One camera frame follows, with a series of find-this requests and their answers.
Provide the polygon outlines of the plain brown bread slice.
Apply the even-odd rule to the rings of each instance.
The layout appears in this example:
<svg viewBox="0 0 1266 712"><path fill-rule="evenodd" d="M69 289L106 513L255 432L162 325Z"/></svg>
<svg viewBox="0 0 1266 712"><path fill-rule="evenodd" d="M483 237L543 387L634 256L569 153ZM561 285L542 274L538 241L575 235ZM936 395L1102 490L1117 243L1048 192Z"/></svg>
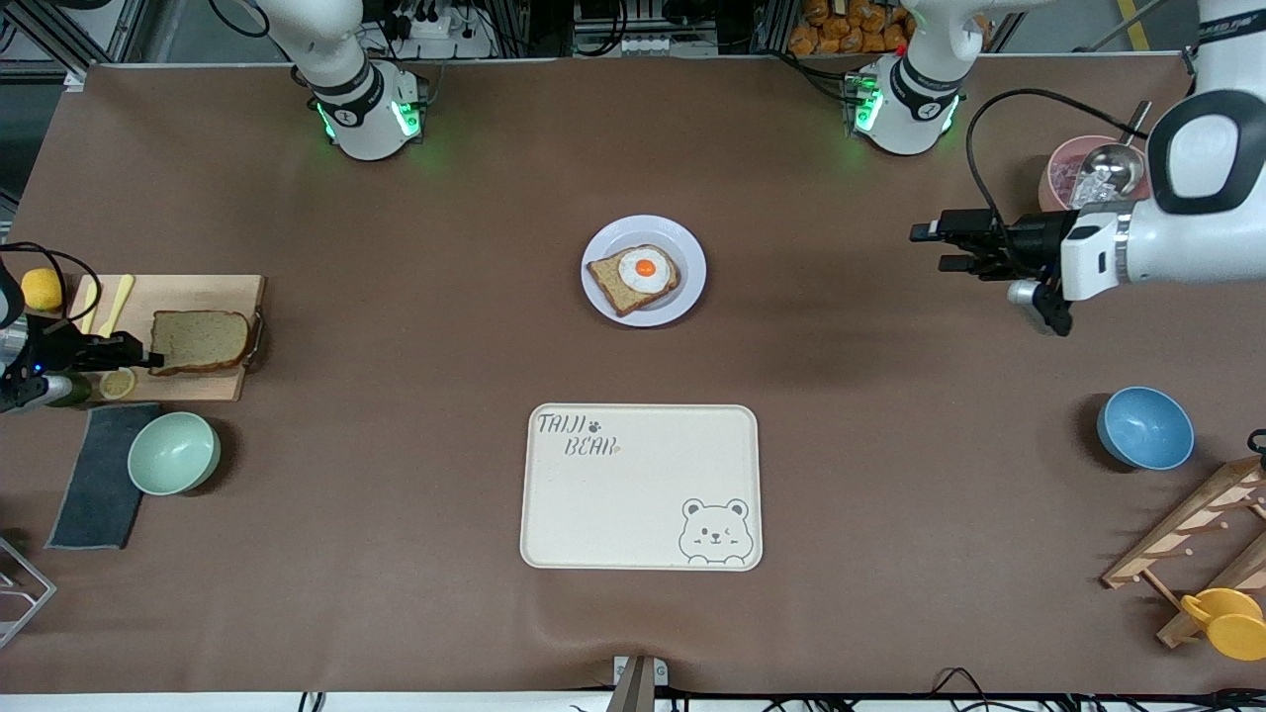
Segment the plain brown bread slice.
<svg viewBox="0 0 1266 712"><path fill-rule="evenodd" d="M205 374L241 365L249 346L249 321L234 310L156 310L149 352L163 357L153 378Z"/></svg>

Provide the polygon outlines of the fried egg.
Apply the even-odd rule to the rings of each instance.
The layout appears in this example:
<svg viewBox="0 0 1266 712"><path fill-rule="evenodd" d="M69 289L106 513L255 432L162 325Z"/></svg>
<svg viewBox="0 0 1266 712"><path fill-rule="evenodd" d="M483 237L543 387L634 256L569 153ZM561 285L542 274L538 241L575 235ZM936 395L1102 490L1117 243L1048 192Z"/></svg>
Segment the fried egg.
<svg viewBox="0 0 1266 712"><path fill-rule="evenodd" d="M643 296L660 296L677 288L677 265L656 246L641 246L622 252L617 275L624 288Z"/></svg>

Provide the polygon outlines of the pale blue round plate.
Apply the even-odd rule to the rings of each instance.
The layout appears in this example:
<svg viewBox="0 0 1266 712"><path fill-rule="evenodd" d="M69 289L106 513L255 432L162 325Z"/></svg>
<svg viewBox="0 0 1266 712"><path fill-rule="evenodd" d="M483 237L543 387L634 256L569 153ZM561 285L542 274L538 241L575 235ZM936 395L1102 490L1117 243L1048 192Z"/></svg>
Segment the pale blue round plate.
<svg viewBox="0 0 1266 712"><path fill-rule="evenodd" d="M660 302L619 318L587 274L587 264L642 245L653 245L668 252L679 266L679 288L670 291L668 296L660 298ZM682 315L696 307L706 281L708 260L700 239L679 222L660 215L629 215L614 220L599 229L584 251L585 296L598 312L624 327L665 327L682 319Z"/></svg>

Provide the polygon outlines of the yellow plastic knife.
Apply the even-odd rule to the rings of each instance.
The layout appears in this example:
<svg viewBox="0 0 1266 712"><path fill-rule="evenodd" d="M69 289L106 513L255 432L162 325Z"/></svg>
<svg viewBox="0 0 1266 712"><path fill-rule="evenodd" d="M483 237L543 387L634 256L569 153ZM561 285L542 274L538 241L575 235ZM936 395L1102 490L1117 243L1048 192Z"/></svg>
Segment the yellow plastic knife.
<svg viewBox="0 0 1266 712"><path fill-rule="evenodd" d="M114 290L111 291L113 302L110 303L110 309L108 310L108 318L99 327L97 334L101 337L113 336L119 321L122 321L122 312L127 307L127 302L130 300L130 295L135 288L135 275L124 274L119 276Z"/></svg>

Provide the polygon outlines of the pink bowl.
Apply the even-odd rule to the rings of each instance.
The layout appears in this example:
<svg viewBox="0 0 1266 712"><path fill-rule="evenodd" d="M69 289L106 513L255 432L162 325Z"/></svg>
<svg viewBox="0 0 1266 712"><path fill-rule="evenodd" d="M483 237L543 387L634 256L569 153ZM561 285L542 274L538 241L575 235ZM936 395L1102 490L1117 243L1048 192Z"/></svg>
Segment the pink bowl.
<svg viewBox="0 0 1266 712"><path fill-rule="evenodd" d="M1058 200L1055 198L1053 189L1052 186L1050 186L1050 176L1048 176L1050 167L1052 167L1055 163L1067 163L1067 162L1081 166L1082 160L1091 152L1091 149L1096 149L1098 147L1101 147L1101 144L1112 144L1112 143L1113 141L1108 136L1093 136L1093 134L1076 136L1072 139L1063 141L1063 144L1060 144L1058 149L1055 149L1055 153L1050 155L1047 166L1044 167L1044 171L1039 177L1039 207L1044 212L1063 212L1063 209L1067 209L1061 207L1061 204L1058 204ZM1144 165L1143 165L1142 179L1139 179L1138 184L1136 184L1133 189L1127 191L1125 198L1117 199L1113 201L1144 200L1150 196L1151 196L1151 180L1148 177L1147 171L1144 171Z"/></svg>

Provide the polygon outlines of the clear ice cubes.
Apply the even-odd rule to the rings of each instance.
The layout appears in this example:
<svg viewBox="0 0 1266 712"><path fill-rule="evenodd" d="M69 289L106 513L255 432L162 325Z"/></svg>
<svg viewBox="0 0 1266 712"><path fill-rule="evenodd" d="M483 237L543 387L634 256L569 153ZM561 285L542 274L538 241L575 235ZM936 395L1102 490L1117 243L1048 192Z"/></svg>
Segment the clear ice cubes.
<svg viewBox="0 0 1266 712"><path fill-rule="evenodd" d="M1081 209L1094 203L1125 198L1127 191L1114 182L1108 168L1085 171L1080 165L1055 163L1050 167L1050 186L1061 207Z"/></svg>

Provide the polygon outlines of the metal scoop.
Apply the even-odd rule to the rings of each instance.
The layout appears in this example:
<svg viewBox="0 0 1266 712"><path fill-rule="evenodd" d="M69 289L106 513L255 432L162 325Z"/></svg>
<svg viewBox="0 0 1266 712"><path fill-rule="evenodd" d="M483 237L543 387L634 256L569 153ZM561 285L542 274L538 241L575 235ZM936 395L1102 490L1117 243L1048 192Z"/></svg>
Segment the metal scoop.
<svg viewBox="0 0 1266 712"><path fill-rule="evenodd" d="M1087 207L1090 203L1131 196L1142 184L1144 160L1131 142L1136 139L1136 130L1139 130L1151 108L1151 101L1139 101L1128 122L1128 130L1123 132L1120 139L1100 144L1082 158L1070 207Z"/></svg>

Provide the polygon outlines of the wooden cutting board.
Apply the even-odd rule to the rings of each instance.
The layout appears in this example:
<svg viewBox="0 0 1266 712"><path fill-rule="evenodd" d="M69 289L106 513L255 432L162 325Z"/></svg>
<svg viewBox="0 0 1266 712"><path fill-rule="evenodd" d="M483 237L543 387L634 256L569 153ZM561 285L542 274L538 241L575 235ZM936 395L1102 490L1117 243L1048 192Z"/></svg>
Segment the wooden cutting board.
<svg viewBox="0 0 1266 712"><path fill-rule="evenodd" d="M266 279L261 275L135 275L115 329L125 329L149 348L154 312L239 312L249 324L249 348L241 365L230 370L153 378L146 367L134 367L135 386L120 400L100 397L101 375L90 372L89 402L239 402L249 361L263 340L265 288Z"/></svg>

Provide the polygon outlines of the mint green bowl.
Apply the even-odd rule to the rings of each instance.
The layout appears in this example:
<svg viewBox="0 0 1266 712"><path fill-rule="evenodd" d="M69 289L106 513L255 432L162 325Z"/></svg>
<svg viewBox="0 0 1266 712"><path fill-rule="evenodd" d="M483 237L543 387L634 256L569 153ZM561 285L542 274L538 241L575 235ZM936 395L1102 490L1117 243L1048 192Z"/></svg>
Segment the mint green bowl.
<svg viewBox="0 0 1266 712"><path fill-rule="evenodd" d="M208 419L191 410L171 410L135 435L127 467L137 490L168 497L203 486L220 459L222 437Z"/></svg>

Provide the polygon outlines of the dark grey cloth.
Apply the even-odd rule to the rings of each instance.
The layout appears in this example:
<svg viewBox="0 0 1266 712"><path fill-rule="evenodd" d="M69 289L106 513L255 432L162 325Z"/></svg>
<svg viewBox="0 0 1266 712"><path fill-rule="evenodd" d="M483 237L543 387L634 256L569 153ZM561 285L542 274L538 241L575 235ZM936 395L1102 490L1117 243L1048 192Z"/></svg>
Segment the dark grey cloth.
<svg viewBox="0 0 1266 712"><path fill-rule="evenodd" d="M154 402L89 410L84 441L46 549L122 550L130 540L143 492L128 457L135 437L161 416Z"/></svg>

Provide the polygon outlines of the blue bowl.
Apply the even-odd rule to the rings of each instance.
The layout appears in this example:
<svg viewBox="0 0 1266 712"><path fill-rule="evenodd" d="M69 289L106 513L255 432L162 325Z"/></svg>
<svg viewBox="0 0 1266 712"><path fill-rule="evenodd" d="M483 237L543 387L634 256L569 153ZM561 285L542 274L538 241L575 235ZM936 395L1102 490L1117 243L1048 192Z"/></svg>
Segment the blue bowl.
<svg viewBox="0 0 1266 712"><path fill-rule="evenodd" d="M1127 466L1167 473L1193 455L1196 433L1182 405L1142 385L1113 393L1096 416L1100 443Z"/></svg>

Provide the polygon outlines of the orange snack packs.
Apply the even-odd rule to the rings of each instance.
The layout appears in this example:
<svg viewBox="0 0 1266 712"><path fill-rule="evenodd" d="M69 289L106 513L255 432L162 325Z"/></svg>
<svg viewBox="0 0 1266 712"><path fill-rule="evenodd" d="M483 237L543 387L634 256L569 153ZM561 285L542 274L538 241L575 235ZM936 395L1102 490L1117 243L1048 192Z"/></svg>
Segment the orange snack packs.
<svg viewBox="0 0 1266 712"><path fill-rule="evenodd" d="M799 0L787 35L791 54L903 52L918 20L900 0Z"/></svg>

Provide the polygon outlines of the wooden dish rack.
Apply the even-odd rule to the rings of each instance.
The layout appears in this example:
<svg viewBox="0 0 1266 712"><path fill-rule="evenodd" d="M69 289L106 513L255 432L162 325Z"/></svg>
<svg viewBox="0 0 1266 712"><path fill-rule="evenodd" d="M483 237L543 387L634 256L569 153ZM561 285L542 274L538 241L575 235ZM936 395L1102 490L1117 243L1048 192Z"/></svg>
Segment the wooden dish rack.
<svg viewBox="0 0 1266 712"><path fill-rule="evenodd" d="M1174 609L1169 622L1155 635L1170 650L1199 644L1203 632L1182 609L1182 599L1193 590L1170 587L1156 568L1166 563L1185 563L1195 554L1191 544L1206 535L1229 530L1229 516L1246 513L1266 524L1266 469L1257 457L1222 464L1193 494L1144 533L1100 576L1103 587L1120 589L1144 584Z"/></svg>

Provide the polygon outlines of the yellow mug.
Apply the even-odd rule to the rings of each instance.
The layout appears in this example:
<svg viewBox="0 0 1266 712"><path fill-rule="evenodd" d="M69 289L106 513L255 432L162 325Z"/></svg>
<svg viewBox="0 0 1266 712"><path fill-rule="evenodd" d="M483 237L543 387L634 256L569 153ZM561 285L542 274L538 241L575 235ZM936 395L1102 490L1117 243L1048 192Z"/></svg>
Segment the yellow mug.
<svg viewBox="0 0 1266 712"><path fill-rule="evenodd" d="M1196 595L1182 595L1180 607L1223 658L1266 660L1266 613L1252 595L1231 587L1208 587Z"/></svg>

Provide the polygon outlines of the white power strip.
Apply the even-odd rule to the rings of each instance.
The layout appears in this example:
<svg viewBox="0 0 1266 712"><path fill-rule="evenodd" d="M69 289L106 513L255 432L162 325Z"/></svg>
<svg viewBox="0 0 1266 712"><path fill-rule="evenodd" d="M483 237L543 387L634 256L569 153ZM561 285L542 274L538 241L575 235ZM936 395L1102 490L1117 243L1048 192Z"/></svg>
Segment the white power strip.
<svg viewBox="0 0 1266 712"><path fill-rule="evenodd" d="M367 48L391 60L484 60L503 56L487 10L473 0L366 0Z"/></svg>

